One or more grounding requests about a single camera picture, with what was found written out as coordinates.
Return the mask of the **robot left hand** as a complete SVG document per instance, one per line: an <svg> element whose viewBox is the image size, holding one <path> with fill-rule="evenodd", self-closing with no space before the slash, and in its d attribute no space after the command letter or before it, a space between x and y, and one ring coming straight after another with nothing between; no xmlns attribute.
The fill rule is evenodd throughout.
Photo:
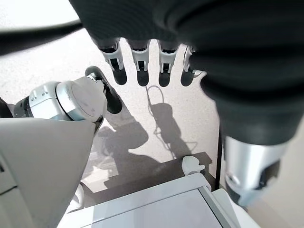
<svg viewBox="0 0 304 228"><path fill-rule="evenodd" d="M106 38L177 41L216 103L225 182L246 206L278 174L304 114L301 0L73 0L96 43Z"/></svg>

